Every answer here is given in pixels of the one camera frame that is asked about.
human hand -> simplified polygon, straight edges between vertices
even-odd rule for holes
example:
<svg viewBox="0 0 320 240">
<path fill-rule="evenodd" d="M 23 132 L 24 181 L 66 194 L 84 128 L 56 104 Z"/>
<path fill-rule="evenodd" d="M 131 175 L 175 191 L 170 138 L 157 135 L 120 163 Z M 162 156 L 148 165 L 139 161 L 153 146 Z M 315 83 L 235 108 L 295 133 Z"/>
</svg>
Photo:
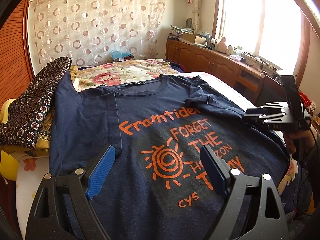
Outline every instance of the human hand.
<svg viewBox="0 0 320 240">
<path fill-rule="evenodd" d="M 317 140 L 318 133 L 313 126 L 311 126 L 311 131 Z M 284 132 L 283 137 L 284 137 L 285 146 L 287 147 L 288 152 L 290 154 L 294 154 L 296 152 L 296 147 L 293 144 L 293 140 L 303 138 L 305 140 L 304 154 L 305 154 L 305 156 L 307 156 L 310 153 L 311 149 L 316 144 L 313 139 L 313 136 L 311 134 L 311 131 L 310 130 L 297 130 L 297 131 L 291 132 L 291 133 Z"/>
</svg>

blue gripper pad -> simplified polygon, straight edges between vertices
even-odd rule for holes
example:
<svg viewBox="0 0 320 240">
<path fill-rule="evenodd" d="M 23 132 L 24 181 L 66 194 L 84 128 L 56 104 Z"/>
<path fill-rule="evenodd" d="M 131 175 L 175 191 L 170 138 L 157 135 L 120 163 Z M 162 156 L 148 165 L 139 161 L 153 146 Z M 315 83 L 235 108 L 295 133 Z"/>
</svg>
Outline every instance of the blue gripper pad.
<svg viewBox="0 0 320 240">
<path fill-rule="evenodd" d="M 214 151 L 208 145 L 201 148 L 200 160 L 215 192 L 223 199 L 226 199 L 230 193 L 230 168 L 223 159 L 219 159 L 216 156 Z"/>
<path fill-rule="evenodd" d="M 98 195 L 106 177 L 115 161 L 116 151 L 113 146 L 110 146 L 105 154 L 102 156 L 96 167 L 93 169 L 89 180 L 88 188 L 85 192 L 87 197 L 91 200 L 93 196 Z"/>
</svg>

silver screw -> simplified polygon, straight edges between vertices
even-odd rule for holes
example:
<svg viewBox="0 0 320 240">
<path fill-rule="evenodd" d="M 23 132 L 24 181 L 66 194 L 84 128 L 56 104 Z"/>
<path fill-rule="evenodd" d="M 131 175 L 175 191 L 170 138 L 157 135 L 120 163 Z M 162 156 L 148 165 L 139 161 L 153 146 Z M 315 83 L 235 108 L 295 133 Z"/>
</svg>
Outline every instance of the silver screw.
<svg viewBox="0 0 320 240">
<path fill-rule="evenodd" d="M 76 171 L 75 171 L 75 173 L 76 173 L 77 175 L 80 175 L 80 174 L 82 174 L 83 172 L 84 172 L 83 169 L 76 169 Z"/>
<path fill-rule="evenodd" d="M 263 174 L 263 178 L 266 180 L 271 180 L 271 176 L 268 173 Z"/>
<path fill-rule="evenodd" d="M 51 179 L 51 177 L 52 177 L 51 173 L 47 173 L 47 174 L 44 176 L 45 179 Z"/>
<path fill-rule="evenodd" d="M 231 173 L 232 173 L 233 175 L 235 175 L 235 176 L 240 175 L 240 171 L 239 171 L 238 169 L 232 169 L 232 170 L 231 170 Z"/>
</svg>

cabinet door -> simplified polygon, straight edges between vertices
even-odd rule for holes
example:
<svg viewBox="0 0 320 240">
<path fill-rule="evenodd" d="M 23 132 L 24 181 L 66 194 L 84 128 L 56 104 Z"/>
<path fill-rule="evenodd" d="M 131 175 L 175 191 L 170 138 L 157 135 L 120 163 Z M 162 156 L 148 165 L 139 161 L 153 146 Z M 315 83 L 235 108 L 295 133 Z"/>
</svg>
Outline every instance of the cabinet door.
<svg viewBox="0 0 320 240">
<path fill-rule="evenodd" d="M 223 57 L 216 57 L 213 63 L 212 74 L 221 81 L 233 87 L 240 67 Z"/>
<path fill-rule="evenodd" d="M 196 50 L 194 55 L 193 72 L 207 72 L 212 74 L 213 55 L 202 50 Z"/>
<path fill-rule="evenodd" d="M 178 43 L 173 40 L 167 40 L 167 46 L 165 50 L 165 57 L 172 62 L 176 62 L 176 55 L 178 51 Z"/>
<path fill-rule="evenodd" d="M 194 48 L 190 45 L 180 44 L 178 63 L 184 65 L 186 72 L 193 72 L 193 54 Z"/>
</svg>

window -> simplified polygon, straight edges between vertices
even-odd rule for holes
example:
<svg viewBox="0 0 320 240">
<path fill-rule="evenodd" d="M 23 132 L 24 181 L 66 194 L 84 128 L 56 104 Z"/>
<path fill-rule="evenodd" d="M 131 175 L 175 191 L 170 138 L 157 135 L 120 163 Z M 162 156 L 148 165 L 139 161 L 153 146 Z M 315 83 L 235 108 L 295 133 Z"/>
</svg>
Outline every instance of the window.
<svg viewBox="0 0 320 240">
<path fill-rule="evenodd" d="M 227 44 L 293 73 L 300 48 L 301 11 L 293 0 L 224 0 Z"/>
</svg>

